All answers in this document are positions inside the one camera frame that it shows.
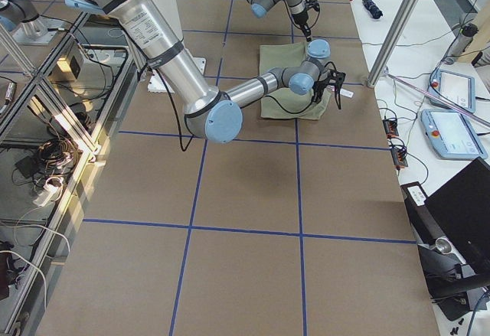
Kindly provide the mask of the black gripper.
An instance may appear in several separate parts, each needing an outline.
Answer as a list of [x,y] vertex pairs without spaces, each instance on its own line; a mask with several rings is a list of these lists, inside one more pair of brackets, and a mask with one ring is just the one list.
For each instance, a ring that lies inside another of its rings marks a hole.
[[320,4],[318,0],[301,0],[299,4],[292,7],[292,19],[297,26],[300,26],[300,30],[302,31],[307,42],[312,40],[311,28],[308,25],[308,11],[310,9],[317,12],[320,11]]
[[334,98],[338,109],[341,109],[341,88],[346,78],[346,73],[336,69],[327,69],[320,80],[313,83],[312,102],[320,103],[323,93],[328,86],[333,87]]

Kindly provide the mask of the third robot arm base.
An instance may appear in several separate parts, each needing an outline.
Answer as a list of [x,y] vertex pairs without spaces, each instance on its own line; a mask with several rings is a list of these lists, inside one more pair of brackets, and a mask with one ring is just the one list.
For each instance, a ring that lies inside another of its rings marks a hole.
[[18,44],[48,45],[65,21],[42,18],[31,0],[1,0],[1,25]]

